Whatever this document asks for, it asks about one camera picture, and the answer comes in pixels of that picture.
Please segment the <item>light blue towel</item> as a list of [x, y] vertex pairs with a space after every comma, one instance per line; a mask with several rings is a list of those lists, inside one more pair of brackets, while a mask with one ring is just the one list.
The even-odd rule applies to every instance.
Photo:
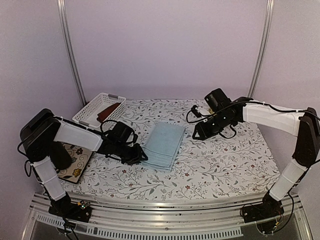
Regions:
[[157, 171], [170, 172], [183, 140], [184, 126], [158, 122], [143, 147], [148, 160], [142, 165]]

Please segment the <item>dark red towel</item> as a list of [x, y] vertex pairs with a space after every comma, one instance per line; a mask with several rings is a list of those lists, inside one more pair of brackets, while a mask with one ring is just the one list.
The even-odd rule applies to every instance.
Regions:
[[99, 123], [102, 123], [103, 121], [105, 121], [109, 115], [111, 115], [115, 110], [116, 108], [120, 105], [119, 102], [116, 102], [110, 106], [108, 106], [107, 108], [105, 108], [103, 111], [101, 111], [100, 113], [97, 114], [97, 118], [96, 120], [99, 122]]

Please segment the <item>white perforated plastic basket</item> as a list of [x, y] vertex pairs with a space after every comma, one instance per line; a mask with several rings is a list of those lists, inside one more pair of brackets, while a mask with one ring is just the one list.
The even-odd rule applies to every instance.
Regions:
[[106, 110], [108, 107], [118, 104], [118, 106], [107, 116], [106, 120], [117, 121], [126, 110], [126, 98], [123, 96], [113, 95], [109, 93], [99, 93], [86, 106], [84, 106], [72, 120], [77, 123], [98, 130], [100, 122], [98, 114]]

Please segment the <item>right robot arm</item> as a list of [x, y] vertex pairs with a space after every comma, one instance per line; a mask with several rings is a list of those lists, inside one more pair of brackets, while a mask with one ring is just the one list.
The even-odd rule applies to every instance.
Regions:
[[266, 194], [266, 201], [259, 206], [262, 218], [269, 218], [278, 210], [278, 203], [297, 186], [310, 168], [320, 162], [320, 118], [314, 108], [295, 109], [272, 105], [250, 97], [231, 100], [220, 88], [212, 90], [204, 98], [209, 109], [194, 105], [190, 113], [195, 116], [192, 138], [204, 141], [222, 135], [226, 127], [231, 130], [239, 123], [256, 124], [274, 151], [271, 135], [284, 134], [287, 143], [280, 146], [292, 150], [290, 161], [282, 167], [278, 180]]

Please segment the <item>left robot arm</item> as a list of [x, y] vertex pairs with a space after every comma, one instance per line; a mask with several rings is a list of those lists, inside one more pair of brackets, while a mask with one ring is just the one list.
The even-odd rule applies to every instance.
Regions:
[[22, 155], [30, 162], [40, 184], [55, 201], [55, 209], [63, 216], [74, 213], [74, 205], [66, 200], [67, 192], [62, 187], [57, 170], [65, 170], [72, 158], [64, 144], [74, 145], [120, 161], [136, 164], [148, 160], [137, 142], [135, 131], [121, 121], [113, 120], [112, 129], [91, 129], [81, 124], [56, 116], [48, 108], [42, 109], [20, 131]]

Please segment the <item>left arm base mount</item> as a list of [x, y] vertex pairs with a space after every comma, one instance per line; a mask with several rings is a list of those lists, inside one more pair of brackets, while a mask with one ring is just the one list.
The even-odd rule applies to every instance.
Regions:
[[78, 222], [88, 223], [92, 215], [92, 207], [83, 203], [72, 203], [69, 200], [60, 199], [51, 201], [48, 213]]

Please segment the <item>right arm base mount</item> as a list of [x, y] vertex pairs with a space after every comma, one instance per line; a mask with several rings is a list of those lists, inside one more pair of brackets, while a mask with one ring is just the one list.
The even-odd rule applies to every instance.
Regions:
[[280, 201], [263, 201], [259, 204], [244, 205], [240, 209], [240, 216], [245, 223], [261, 221], [284, 214], [284, 208]]

